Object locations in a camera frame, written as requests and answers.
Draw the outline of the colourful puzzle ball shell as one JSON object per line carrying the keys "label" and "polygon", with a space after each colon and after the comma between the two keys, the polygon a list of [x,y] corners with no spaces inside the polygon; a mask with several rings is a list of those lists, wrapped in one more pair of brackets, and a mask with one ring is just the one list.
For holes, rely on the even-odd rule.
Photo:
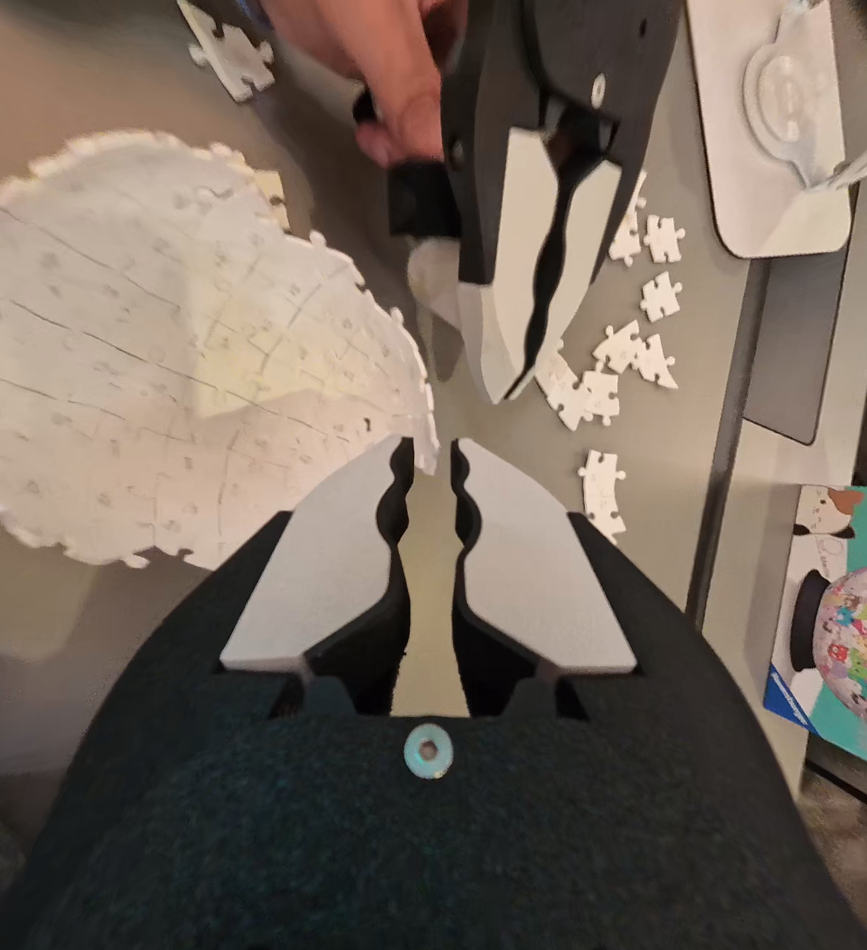
{"label": "colourful puzzle ball shell", "polygon": [[223,144],[100,133],[0,184],[0,523],[25,545],[213,570],[390,435],[434,473],[433,399],[401,312]]}

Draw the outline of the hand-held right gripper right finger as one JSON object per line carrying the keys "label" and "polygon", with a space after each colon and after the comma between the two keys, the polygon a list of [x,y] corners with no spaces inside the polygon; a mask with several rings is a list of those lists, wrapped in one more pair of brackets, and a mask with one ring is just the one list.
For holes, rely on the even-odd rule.
{"label": "hand-held right gripper right finger", "polygon": [[451,488],[452,646],[471,717],[501,715],[526,680],[636,669],[564,505],[470,438],[451,444]]}

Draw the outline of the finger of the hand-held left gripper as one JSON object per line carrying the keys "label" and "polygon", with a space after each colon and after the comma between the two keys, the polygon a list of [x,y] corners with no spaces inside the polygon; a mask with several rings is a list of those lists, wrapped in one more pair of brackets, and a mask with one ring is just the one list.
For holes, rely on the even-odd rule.
{"label": "finger of the hand-held left gripper", "polygon": [[558,198],[541,132],[512,128],[503,178],[494,275],[457,286],[460,330],[471,374],[491,404],[504,401],[526,367],[534,280]]}
{"label": "finger of the hand-held left gripper", "polygon": [[508,391],[515,399],[551,354],[577,314],[611,242],[609,220],[622,170],[616,164],[564,164],[555,169],[553,217],[540,248],[532,307],[524,338],[524,364]]}

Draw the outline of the white puzzle piece top left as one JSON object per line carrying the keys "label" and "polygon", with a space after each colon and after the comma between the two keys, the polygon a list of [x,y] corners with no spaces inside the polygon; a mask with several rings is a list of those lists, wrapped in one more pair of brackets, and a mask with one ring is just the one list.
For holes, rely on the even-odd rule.
{"label": "white puzzle piece top left", "polygon": [[210,69],[234,101],[249,101],[273,85],[269,36],[247,2],[175,4],[190,31],[190,58]]}

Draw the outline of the dark grey pad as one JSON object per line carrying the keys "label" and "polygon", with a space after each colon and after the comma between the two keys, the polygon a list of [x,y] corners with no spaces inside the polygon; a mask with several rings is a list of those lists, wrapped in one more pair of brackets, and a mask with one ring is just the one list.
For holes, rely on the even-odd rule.
{"label": "dark grey pad", "polygon": [[768,261],[744,419],[800,445],[818,433],[849,251]]}

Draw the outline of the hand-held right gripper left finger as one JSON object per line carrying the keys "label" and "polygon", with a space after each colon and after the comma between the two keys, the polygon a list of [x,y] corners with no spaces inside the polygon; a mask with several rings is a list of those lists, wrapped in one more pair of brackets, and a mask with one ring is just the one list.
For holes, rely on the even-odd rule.
{"label": "hand-held right gripper left finger", "polygon": [[411,631],[399,541],[414,441],[388,436],[291,513],[220,655],[226,671],[340,680],[356,710],[388,715]]}

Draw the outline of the puzzle pieces group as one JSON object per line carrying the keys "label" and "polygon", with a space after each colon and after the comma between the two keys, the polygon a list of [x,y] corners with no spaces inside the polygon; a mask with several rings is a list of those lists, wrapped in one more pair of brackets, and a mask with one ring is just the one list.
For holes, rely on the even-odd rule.
{"label": "puzzle pieces group", "polygon": [[680,244],[686,230],[674,217],[646,209],[642,191],[647,176],[647,171],[639,172],[607,251],[607,259],[627,271],[645,258],[661,268],[641,285],[638,315],[622,326],[606,327],[605,336],[592,351],[592,365],[584,373],[576,374],[570,368],[562,355],[562,341],[536,370],[535,381],[547,405],[571,432],[582,423],[607,427],[618,418],[619,383],[624,374],[637,374],[645,383],[664,389],[678,389],[673,375],[676,359],[665,350],[655,327],[680,312],[682,285],[668,268],[681,261]]}

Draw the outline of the clear plastic holder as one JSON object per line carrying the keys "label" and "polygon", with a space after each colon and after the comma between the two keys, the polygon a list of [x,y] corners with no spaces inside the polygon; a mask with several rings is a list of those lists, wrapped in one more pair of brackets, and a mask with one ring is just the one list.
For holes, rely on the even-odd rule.
{"label": "clear plastic holder", "polygon": [[805,194],[867,178],[867,146],[847,154],[843,92],[830,2],[786,2],[773,40],[743,74],[744,113],[764,153],[790,165]]}

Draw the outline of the puzzle ball cardboard box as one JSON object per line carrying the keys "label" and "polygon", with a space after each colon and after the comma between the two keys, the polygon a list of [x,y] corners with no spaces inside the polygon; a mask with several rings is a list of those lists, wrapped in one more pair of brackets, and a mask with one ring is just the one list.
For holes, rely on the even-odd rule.
{"label": "puzzle ball cardboard box", "polygon": [[799,487],[762,701],[867,763],[867,486]]}

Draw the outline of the person's left hand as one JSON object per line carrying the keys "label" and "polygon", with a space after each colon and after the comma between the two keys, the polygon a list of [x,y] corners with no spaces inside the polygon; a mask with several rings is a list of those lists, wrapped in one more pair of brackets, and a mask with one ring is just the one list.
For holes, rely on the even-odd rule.
{"label": "person's left hand", "polygon": [[356,142],[378,166],[443,161],[441,65],[465,31],[467,1],[265,1],[285,42],[362,81],[376,119]]}

